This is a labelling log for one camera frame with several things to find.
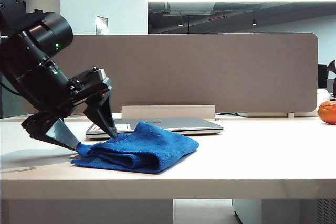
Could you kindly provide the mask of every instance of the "desk partition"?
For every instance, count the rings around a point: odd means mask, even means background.
[[[68,77],[104,68],[114,112],[122,105],[308,112],[317,102],[317,51],[311,33],[76,35],[54,61]]]

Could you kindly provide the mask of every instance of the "ceiling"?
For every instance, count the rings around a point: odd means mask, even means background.
[[[221,26],[218,32],[235,32],[258,25],[271,25],[336,13],[336,4],[232,4],[232,3],[149,3],[149,33],[202,33]]]

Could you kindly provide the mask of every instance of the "blue microfiber cloth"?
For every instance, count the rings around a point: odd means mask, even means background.
[[[104,143],[77,145],[83,157],[73,159],[78,166],[155,174],[195,151],[199,144],[184,135],[139,122],[132,134],[118,134]]]

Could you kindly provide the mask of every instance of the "floor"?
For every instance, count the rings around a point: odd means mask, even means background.
[[[230,199],[175,199],[174,224],[239,224]]]

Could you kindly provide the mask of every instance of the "orange fruit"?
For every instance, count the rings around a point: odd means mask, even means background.
[[[320,119],[329,124],[336,124],[336,101],[323,102],[317,111]]]

